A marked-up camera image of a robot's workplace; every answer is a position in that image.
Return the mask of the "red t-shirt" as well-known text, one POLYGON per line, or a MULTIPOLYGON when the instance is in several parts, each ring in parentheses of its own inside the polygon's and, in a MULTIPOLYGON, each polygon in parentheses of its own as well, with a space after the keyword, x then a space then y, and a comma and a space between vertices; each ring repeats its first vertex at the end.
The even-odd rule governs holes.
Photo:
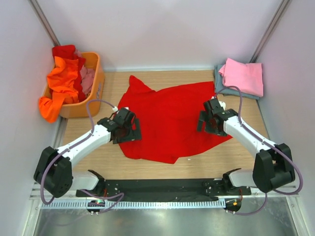
POLYGON ((139 119, 142 138, 120 144, 131 159, 174 164, 180 157, 203 153, 228 140, 197 131, 203 102, 215 94, 213 82, 180 85, 155 91, 131 75, 118 107, 128 107, 139 119))

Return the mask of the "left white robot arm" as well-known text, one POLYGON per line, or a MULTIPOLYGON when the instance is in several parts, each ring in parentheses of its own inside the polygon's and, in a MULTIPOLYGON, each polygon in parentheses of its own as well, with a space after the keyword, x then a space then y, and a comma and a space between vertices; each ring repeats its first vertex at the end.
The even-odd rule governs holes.
POLYGON ((140 121, 128 108, 116 110, 113 116, 92 123, 86 134, 64 146, 45 148, 34 173, 40 184, 41 198, 45 191, 60 198, 75 190, 78 197, 103 197, 105 179, 93 170, 75 172, 73 168, 91 152, 108 143, 122 144, 141 140, 140 121))

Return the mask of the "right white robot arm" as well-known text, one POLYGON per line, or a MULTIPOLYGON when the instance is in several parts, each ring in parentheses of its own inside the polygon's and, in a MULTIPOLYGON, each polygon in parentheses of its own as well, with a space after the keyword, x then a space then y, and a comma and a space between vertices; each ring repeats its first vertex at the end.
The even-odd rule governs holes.
POLYGON ((224 174, 222 190, 232 195, 240 187, 256 187, 263 193, 295 181, 291 150, 286 144, 276 144, 250 127, 233 109, 216 97, 204 102, 199 114, 197 131, 220 137, 231 136, 254 158, 252 170, 235 169, 224 174))

